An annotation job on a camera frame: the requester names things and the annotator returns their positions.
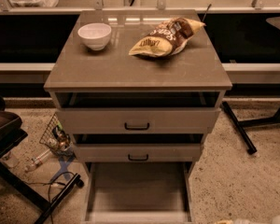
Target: drawer handle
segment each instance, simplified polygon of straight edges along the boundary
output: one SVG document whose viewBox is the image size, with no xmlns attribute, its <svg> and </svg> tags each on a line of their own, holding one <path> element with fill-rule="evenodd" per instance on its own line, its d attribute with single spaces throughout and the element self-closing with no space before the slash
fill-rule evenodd
<svg viewBox="0 0 280 224">
<path fill-rule="evenodd" d="M 146 127 L 139 127 L 139 126 L 130 126 L 128 125 L 127 123 L 124 123 L 124 128 L 127 130 L 127 131 L 146 131 L 149 129 L 149 123 L 147 123 L 147 126 Z"/>
<path fill-rule="evenodd" d="M 144 158 L 132 158 L 132 156 L 129 154 L 128 155 L 129 161 L 147 161 L 148 160 L 148 154 Z"/>
</svg>

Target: concrete floor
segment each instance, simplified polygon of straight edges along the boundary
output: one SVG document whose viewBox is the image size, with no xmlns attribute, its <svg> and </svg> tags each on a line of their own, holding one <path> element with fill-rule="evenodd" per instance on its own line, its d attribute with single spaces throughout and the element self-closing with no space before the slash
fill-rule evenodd
<svg viewBox="0 0 280 224">
<path fill-rule="evenodd" d="M 269 117 L 280 106 L 280 99 L 228 99 L 239 119 Z M 50 99 L 7 99 L 7 111 L 21 116 L 28 137 L 12 150 L 19 163 L 11 172 L 28 183 L 47 183 L 59 171 L 58 159 L 52 156 L 30 173 L 24 167 L 46 147 L 40 139 L 55 108 Z M 248 155 L 244 141 L 224 112 L 205 141 L 201 159 L 189 178 L 191 216 L 195 224 L 211 224 L 221 219 L 247 218 L 269 223 L 280 215 L 280 125 L 253 128 L 249 136 L 258 149 Z M 88 177 L 74 160 L 68 170 L 79 173 L 85 185 Z M 48 186 L 31 184 L 48 198 Z M 80 223 L 86 186 L 75 187 L 53 213 L 54 223 Z M 51 189 L 51 197 L 58 188 Z M 0 224 L 34 223 L 40 211 L 0 178 Z"/>
</svg>

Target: white bowl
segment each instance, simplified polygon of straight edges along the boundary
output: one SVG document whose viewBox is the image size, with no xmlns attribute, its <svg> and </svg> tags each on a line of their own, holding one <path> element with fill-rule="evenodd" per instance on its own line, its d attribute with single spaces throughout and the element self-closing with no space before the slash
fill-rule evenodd
<svg viewBox="0 0 280 224">
<path fill-rule="evenodd" d="M 111 38 L 111 27 L 105 23 L 90 23 L 78 29 L 83 44 L 93 50 L 103 49 Z"/>
</svg>

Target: gray cabinet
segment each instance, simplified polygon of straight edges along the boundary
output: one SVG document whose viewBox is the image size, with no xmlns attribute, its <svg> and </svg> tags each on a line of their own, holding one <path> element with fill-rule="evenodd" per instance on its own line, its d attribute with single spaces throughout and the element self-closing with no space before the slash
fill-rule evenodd
<svg viewBox="0 0 280 224">
<path fill-rule="evenodd" d="M 189 174 L 231 83 L 204 29 L 175 56 L 128 55 L 176 16 L 199 19 L 193 10 L 82 12 L 49 75 L 45 90 L 89 172 L 82 223 L 192 221 Z M 94 52 L 77 30 L 98 21 L 112 37 Z"/>
</svg>

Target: brown snack bag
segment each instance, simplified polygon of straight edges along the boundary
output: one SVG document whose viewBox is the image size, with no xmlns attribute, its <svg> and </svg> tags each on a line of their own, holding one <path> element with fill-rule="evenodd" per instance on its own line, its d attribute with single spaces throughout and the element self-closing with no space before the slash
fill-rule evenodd
<svg viewBox="0 0 280 224">
<path fill-rule="evenodd" d="M 160 57 L 177 54 L 203 26 L 205 26 L 203 22 L 186 18 L 172 18 L 164 21 L 138 41 L 130 50 L 129 55 Z"/>
</svg>

